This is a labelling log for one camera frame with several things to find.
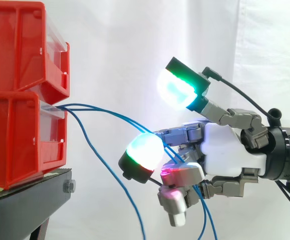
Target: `blue cable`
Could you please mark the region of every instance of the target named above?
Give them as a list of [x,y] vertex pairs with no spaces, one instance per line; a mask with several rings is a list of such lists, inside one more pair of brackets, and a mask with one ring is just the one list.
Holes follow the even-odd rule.
[[131,195],[129,194],[127,188],[125,187],[124,183],[119,179],[119,177],[116,175],[116,173],[111,169],[111,167],[108,165],[108,163],[102,158],[102,156],[98,153],[98,151],[95,149],[95,147],[91,144],[89,138],[88,138],[88,135],[87,135],[87,132],[84,128],[84,125],[83,123],[80,121],[79,117],[73,113],[73,111],[69,110],[69,109],[66,109],[66,108],[62,108],[66,111],[68,111],[70,114],[73,115],[73,117],[77,120],[81,130],[83,131],[84,133],[84,136],[85,136],[85,139],[88,143],[88,145],[90,146],[90,148],[94,151],[94,153],[96,154],[96,156],[99,158],[99,160],[105,165],[105,167],[110,171],[110,173],[113,175],[113,177],[117,180],[117,182],[120,184],[120,186],[124,189],[127,197],[129,198],[131,204],[133,205],[136,213],[137,213],[137,216],[138,216],[138,219],[139,219],[139,223],[140,223],[140,226],[141,226],[141,232],[143,234],[143,239],[146,240],[146,235],[145,235],[145,228],[144,228],[144,224],[143,224],[143,221],[141,219],[141,216],[140,216],[140,213],[138,211],[138,208],[133,200],[133,198],[131,197]]
[[[67,109],[65,107],[69,107],[69,106],[79,106],[79,107],[87,107],[89,109]],[[69,104],[64,104],[64,105],[61,105],[61,106],[58,106],[58,108],[61,108],[61,109],[64,109],[64,110],[70,110],[72,114],[74,114],[72,111],[98,111],[98,112],[106,112],[106,113],[109,113],[109,114],[112,114],[126,122],[128,122],[129,124],[133,125],[135,128],[137,128],[139,131],[141,131],[142,133],[145,131],[149,132],[149,133],[152,133],[150,130],[148,130],[146,127],[144,127],[143,125],[141,125],[140,123],[138,123],[137,121],[129,118],[129,117],[126,117],[124,115],[121,115],[119,113],[116,113],[116,112],[113,112],[113,111],[109,111],[109,110],[105,110],[105,109],[102,109],[100,107],[96,107],[96,106],[92,106],[92,105],[88,105],[88,104],[81,104],[81,103],[69,103]],[[184,163],[185,161],[167,144],[164,143],[164,146],[166,148],[168,148],[182,163]],[[168,151],[166,151],[165,149],[165,152],[167,153],[167,155],[175,162],[177,163],[177,161],[170,155],[170,153]],[[214,232],[214,236],[215,236],[215,240],[218,240],[217,239],[217,234],[216,234],[216,229],[215,229],[215,226],[214,226],[214,222],[212,220],[212,217],[211,217],[211,214],[210,214],[210,211],[205,203],[205,200],[203,199],[202,197],[202,194],[200,192],[200,190],[198,189],[198,187],[196,186],[193,186],[194,190],[196,191],[197,195],[199,196],[199,198],[201,199],[201,202],[202,202],[202,206],[203,206],[203,209],[204,209],[204,226],[203,226],[203,229],[202,229],[202,232],[198,238],[198,240],[201,239],[202,235],[204,234],[204,231],[205,231],[205,228],[206,228],[206,211],[208,213],[208,217],[210,219],[210,222],[211,222],[211,225],[212,225],[212,228],[213,228],[213,232]]]
[[196,191],[196,193],[198,194],[198,196],[199,196],[199,198],[200,198],[200,200],[201,200],[202,205],[204,206],[204,208],[205,208],[206,211],[207,211],[207,214],[208,214],[208,217],[209,217],[209,220],[210,220],[210,223],[211,223],[211,227],[213,228],[213,232],[214,232],[215,240],[218,240],[218,238],[217,238],[217,233],[216,233],[216,229],[215,229],[215,225],[214,225],[214,221],[213,221],[213,218],[211,217],[211,214],[210,214],[210,211],[209,211],[209,209],[208,209],[208,207],[207,207],[207,205],[206,205],[206,202],[205,202],[205,200],[204,200],[204,198],[203,198],[203,196],[202,196],[202,194],[201,194],[199,188],[198,188],[197,186],[193,186],[193,188],[194,188],[194,190]]
[[[81,108],[81,109],[77,109],[77,108],[66,108],[66,109],[69,109],[71,111],[95,111],[95,112],[110,113],[110,114],[112,114],[112,115],[114,115],[114,116],[116,116],[116,117],[118,117],[120,119],[123,119],[123,120],[127,121],[129,124],[131,124],[135,128],[137,128],[140,132],[142,132],[142,133],[145,132],[144,130],[140,129],[137,125],[135,125],[133,122],[129,121],[128,119],[124,119],[124,118],[120,117],[118,114],[114,114],[113,112],[110,112],[108,110],[104,110],[104,109],[92,109],[92,108],[88,108],[88,109],[85,109],[85,108]],[[166,154],[170,157],[170,159],[173,160],[174,163],[177,164],[177,161],[170,155],[170,153],[166,149],[164,149],[164,150],[165,150]]]
[[204,233],[205,233],[205,228],[206,228],[206,225],[207,225],[207,214],[206,214],[206,209],[205,209],[205,207],[204,207],[202,201],[201,201],[201,205],[203,206],[203,210],[204,210],[204,226],[203,226],[203,229],[201,230],[201,233],[200,233],[200,235],[199,235],[199,237],[198,237],[198,240],[200,240],[200,239],[203,237],[203,235],[204,235]]
[[[114,112],[114,111],[105,110],[105,109],[97,107],[97,106],[88,105],[88,104],[82,104],[82,103],[69,103],[69,104],[64,104],[64,105],[58,106],[58,107],[63,108],[63,107],[70,107],[70,106],[86,107],[86,108],[90,108],[90,109],[99,110],[100,112],[106,112],[106,113],[112,114],[112,115],[114,115],[114,116],[116,116],[116,117],[118,117],[118,118],[120,118],[120,119],[122,119],[122,120],[124,120],[124,121],[126,121],[128,123],[132,122],[134,124],[137,124],[138,126],[142,127],[145,131],[147,131],[149,133],[153,133],[148,128],[144,127],[142,124],[136,122],[135,120],[133,120],[133,119],[127,117],[127,116],[124,116],[124,115],[119,114],[119,113]],[[90,111],[90,110],[89,109],[84,109],[84,110],[79,109],[79,111]],[[168,148],[182,163],[185,162],[169,145],[165,144],[165,147]]]

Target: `bolt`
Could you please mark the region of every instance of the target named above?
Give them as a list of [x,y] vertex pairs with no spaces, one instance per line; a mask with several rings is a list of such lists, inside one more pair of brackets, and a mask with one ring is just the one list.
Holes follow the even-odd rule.
[[76,181],[71,179],[71,180],[67,180],[64,183],[64,192],[68,193],[68,194],[72,194],[75,192],[76,189]]

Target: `robotic hand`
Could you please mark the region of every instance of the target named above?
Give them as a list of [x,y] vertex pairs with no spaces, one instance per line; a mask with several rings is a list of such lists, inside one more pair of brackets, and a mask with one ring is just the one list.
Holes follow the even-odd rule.
[[[179,146],[178,155],[183,160],[176,164],[169,161],[161,169],[163,185],[158,199],[168,213],[170,224],[183,226],[187,208],[198,203],[193,186],[200,189],[204,199],[215,195],[243,197],[245,183],[258,183],[261,177],[276,181],[290,201],[286,193],[290,194],[290,128],[281,127],[281,112],[276,108],[264,111],[208,67],[202,73],[195,73],[173,58],[166,70],[159,84],[163,98],[206,118],[154,133],[165,147]],[[270,126],[264,126],[256,112],[224,110],[208,100],[205,97],[210,84],[208,78],[222,81],[238,91],[267,116]],[[130,160],[128,150],[126,152],[119,161],[124,176],[145,183],[154,167],[143,168],[140,162]],[[152,159],[147,152],[143,151],[142,156]],[[214,177],[205,180],[205,175]],[[280,180],[287,180],[287,185]]]

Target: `black cable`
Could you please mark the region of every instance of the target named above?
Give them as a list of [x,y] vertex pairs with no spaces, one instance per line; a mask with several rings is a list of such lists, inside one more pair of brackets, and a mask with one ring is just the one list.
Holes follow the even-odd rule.
[[210,77],[212,79],[215,79],[217,81],[221,81],[227,86],[231,87],[233,90],[235,90],[237,93],[239,93],[241,96],[243,96],[246,100],[248,100],[253,106],[256,107],[261,113],[263,113],[266,117],[272,119],[273,121],[279,120],[278,118],[272,116],[268,112],[266,112],[263,108],[261,108],[258,104],[256,104],[255,101],[253,101],[247,94],[245,94],[243,91],[241,91],[239,88],[237,88],[235,85],[232,83],[228,82],[227,80],[223,79],[221,75],[219,75],[217,72],[213,71],[209,67],[206,67],[203,71],[202,74],[204,74],[206,77]]
[[261,108],[255,101],[253,101],[247,94],[245,94],[243,91],[241,91],[235,85],[233,85],[232,83],[228,82],[227,80],[225,80],[223,78],[220,81],[223,82],[224,84],[226,84],[227,86],[231,87],[233,90],[235,90],[241,96],[243,96],[246,100],[248,100],[253,106],[256,107],[256,109],[258,109],[266,117],[268,117],[268,118],[270,118],[272,120],[277,120],[277,118],[275,118],[274,116],[272,116],[269,113],[267,113],[263,108]]
[[157,180],[155,180],[155,179],[153,179],[151,177],[148,180],[151,181],[151,182],[153,182],[153,183],[155,183],[155,184],[157,184],[160,187],[162,186],[162,184],[160,182],[158,182]]
[[285,191],[285,189],[278,183],[278,181],[276,181],[277,186],[280,188],[280,190],[283,192],[283,194],[286,196],[286,198],[288,199],[288,201],[290,202],[290,196],[288,195],[288,193]]
[[290,194],[290,189],[288,189],[288,187],[284,185],[280,180],[276,181],[276,183],[282,186]]

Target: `white wall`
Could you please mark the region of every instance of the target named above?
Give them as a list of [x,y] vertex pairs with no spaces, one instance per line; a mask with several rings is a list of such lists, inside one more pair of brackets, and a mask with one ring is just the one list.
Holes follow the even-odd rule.
[[[198,117],[187,110],[175,112],[156,91],[156,78],[172,56],[196,71],[210,66],[232,81],[238,0],[43,2],[71,47],[71,92],[66,103],[86,103],[113,110],[152,130],[159,130]],[[243,46],[240,52],[245,54]],[[248,91],[250,85],[245,87],[239,82],[242,74],[242,71],[236,72],[234,81]],[[261,85],[258,87],[259,91],[251,91],[250,95],[261,105],[267,109],[283,108],[282,101],[274,104],[273,99],[267,98],[264,102],[263,89]],[[212,83],[208,97],[224,108],[250,109],[243,99],[217,82]],[[117,162],[138,134],[137,130],[105,113],[83,112],[79,116],[95,147],[121,176]],[[67,159],[66,167],[73,168],[77,182],[76,192],[50,218],[46,239],[141,239],[132,205],[93,154],[72,117],[68,121]],[[159,171],[154,177],[159,179]],[[189,209],[184,227],[172,228],[167,214],[159,206],[155,185],[127,181],[122,176],[121,179],[140,209],[147,239],[198,237],[203,225],[200,204]],[[273,182],[247,185],[244,198],[217,196],[207,204],[219,239],[290,239],[287,237],[290,230],[287,234],[285,229],[277,227],[284,224],[290,229],[290,206]],[[203,239],[213,239],[209,224]]]

